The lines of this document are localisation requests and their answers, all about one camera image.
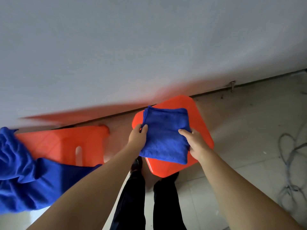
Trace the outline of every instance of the person's left hand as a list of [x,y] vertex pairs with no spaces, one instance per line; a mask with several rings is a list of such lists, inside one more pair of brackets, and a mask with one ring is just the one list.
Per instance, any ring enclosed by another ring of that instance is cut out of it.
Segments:
[[128,145],[136,149],[138,152],[142,150],[146,143],[146,133],[148,130],[148,125],[145,124],[140,132],[142,124],[136,125],[136,127],[131,131],[129,135]]

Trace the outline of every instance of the crumpled blue cloth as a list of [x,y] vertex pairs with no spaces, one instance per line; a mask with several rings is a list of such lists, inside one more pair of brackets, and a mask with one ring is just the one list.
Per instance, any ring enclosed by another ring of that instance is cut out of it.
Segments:
[[147,124],[146,144],[140,156],[162,161],[186,164],[189,143],[178,130],[191,132],[188,111],[185,108],[159,109],[148,106],[144,110],[142,127]]
[[0,129],[0,214],[39,210],[52,205],[95,167],[59,164],[39,158],[7,127]]

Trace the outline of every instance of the black trouser leg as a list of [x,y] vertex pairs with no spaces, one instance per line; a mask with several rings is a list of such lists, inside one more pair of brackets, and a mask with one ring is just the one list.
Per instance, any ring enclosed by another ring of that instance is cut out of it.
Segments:
[[135,171],[120,195],[110,230],[144,230],[144,203],[145,180],[140,171]]
[[177,189],[173,181],[159,181],[154,186],[154,229],[186,230],[182,220]]

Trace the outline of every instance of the cord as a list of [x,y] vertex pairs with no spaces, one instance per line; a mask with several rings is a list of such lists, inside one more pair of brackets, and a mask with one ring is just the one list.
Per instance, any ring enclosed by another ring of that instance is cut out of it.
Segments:
[[[279,149],[279,154],[280,157],[282,159],[282,161],[285,164],[285,170],[286,170],[286,185],[281,189],[281,191],[279,192],[279,194],[277,195],[277,201],[278,204],[285,209],[288,213],[290,213],[291,215],[293,215],[296,210],[297,210],[297,202],[294,198],[294,192],[299,192],[301,193],[301,195],[303,196],[306,204],[307,204],[307,198],[303,192],[303,189],[305,188],[305,186],[307,185],[307,181],[304,182],[304,184],[302,186],[297,186],[294,185],[291,181],[291,172],[290,172],[290,167],[291,164],[294,160],[294,157],[299,155],[302,156],[306,162],[306,168],[307,168],[307,157],[300,153],[298,150],[304,147],[307,147],[307,138],[306,138],[306,142],[301,144],[301,145],[297,145],[297,140],[299,139],[299,136],[302,134],[304,127],[307,126],[307,122],[305,122],[304,124],[301,125],[301,127],[299,128],[296,137],[293,137],[292,135],[290,135],[289,133],[283,133],[279,139],[278,139],[278,149]],[[284,155],[283,155],[283,151],[282,151],[282,147],[281,147],[281,141],[284,137],[289,137],[290,139],[293,140],[294,145],[293,145],[293,150],[290,152],[289,156],[287,159],[285,159]],[[284,205],[282,204],[282,199],[286,196],[289,195],[291,197],[292,200],[292,208],[291,209],[286,209],[284,207]]]

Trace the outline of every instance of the folded towel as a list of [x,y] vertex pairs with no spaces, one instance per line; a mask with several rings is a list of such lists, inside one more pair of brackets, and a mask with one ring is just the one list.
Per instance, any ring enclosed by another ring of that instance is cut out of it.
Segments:
[[178,133],[179,129],[191,132],[185,108],[159,109],[148,106],[143,114],[142,126],[145,124],[148,125],[147,139],[140,156],[184,165],[188,162],[190,145]]
[[0,129],[0,214],[52,205],[81,178],[98,168],[34,160],[7,127]]

